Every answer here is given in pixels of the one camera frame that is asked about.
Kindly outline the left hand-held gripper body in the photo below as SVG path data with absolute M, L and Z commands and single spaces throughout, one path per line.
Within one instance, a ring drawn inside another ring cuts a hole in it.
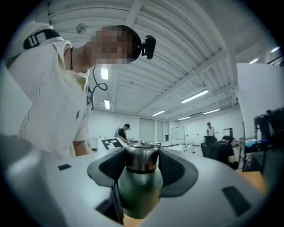
M 106 151 L 114 148 L 122 148 L 126 146 L 127 144 L 118 137 L 101 140 L 101 151 Z

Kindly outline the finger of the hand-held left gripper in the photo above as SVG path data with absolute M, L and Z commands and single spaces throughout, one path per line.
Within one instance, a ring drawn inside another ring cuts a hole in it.
M 115 184 L 111 189 L 109 198 L 100 203 L 95 209 L 109 219 L 124 224 L 124 212 L 118 192 L 118 184 Z

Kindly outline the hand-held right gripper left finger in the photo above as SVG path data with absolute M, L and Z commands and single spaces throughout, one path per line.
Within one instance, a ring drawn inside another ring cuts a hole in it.
M 56 159 L 32 143 L 0 135 L 0 169 L 13 197 L 40 227 L 120 227 L 96 211 L 121 172 L 123 150 Z

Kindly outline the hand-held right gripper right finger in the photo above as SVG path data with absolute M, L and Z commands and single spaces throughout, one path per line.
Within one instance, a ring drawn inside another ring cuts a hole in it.
M 263 194 L 229 166 L 171 149 L 159 150 L 164 186 L 142 227 L 245 227 Z

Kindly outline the green bottle body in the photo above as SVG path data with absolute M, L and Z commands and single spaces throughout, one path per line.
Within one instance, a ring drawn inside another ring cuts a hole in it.
M 145 218 L 159 203 L 162 186 L 159 169 L 146 174 L 124 169 L 118 179 L 118 192 L 124 213 L 134 219 Z

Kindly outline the stainless steel bottle cap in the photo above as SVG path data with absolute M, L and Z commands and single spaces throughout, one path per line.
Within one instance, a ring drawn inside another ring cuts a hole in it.
M 126 146 L 126 168 L 135 173 L 150 173 L 157 168 L 160 144 L 139 140 Z

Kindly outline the person's left forearm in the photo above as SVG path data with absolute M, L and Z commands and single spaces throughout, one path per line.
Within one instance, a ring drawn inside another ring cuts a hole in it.
M 85 141 L 73 141 L 73 147 L 77 157 L 94 153 Z

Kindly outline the black mesh chair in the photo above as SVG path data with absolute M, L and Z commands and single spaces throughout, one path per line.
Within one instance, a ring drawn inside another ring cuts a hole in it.
M 204 136 L 204 142 L 201 143 L 203 157 L 217 160 L 218 147 L 217 139 L 213 136 Z

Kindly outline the whiteboard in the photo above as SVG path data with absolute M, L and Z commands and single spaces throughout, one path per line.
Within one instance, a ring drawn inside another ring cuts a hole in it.
M 184 140 L 185 139 L 185 129 L 183 126 L 174 127 L 171 129 L 171 139 L 172 140 Z

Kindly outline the person's cream shirt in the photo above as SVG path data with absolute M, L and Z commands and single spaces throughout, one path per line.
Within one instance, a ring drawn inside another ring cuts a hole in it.
M 76 157 L 73 141 L 88 139 L 88 75 L 70 66 L 74 47 L 47 23 L 25 22 L 5 56 L 14 80 L 32 106 L 18 137 L 57 158 Z

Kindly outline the ceiling strip lights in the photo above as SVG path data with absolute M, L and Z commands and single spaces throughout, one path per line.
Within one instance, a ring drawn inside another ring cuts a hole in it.
M 116 69 L 96 69 L 106 89 L 96 108 L 115 113 L 176 120 L 181 115 L 211 105 L 235 101 L 228 73 L 228 52 L 214 49 L 191 67 L 187 50 L 157 44 L 151 60 L 141 56 Z

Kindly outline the black bag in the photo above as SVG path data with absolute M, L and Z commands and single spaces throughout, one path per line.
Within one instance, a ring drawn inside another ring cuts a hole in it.
M 280 143 L 284 141 L 284 107 L 275 110 L 267 110 L 266 114 L 254 117 L 256 139 L 268 143 Z

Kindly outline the white partition panel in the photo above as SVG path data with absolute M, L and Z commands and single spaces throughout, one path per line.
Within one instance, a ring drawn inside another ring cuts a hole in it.
M 254 117 L 284 107 L 284 67 L 268 64 L 237 64 L 237 97 L 245 136 L 255 135 Z

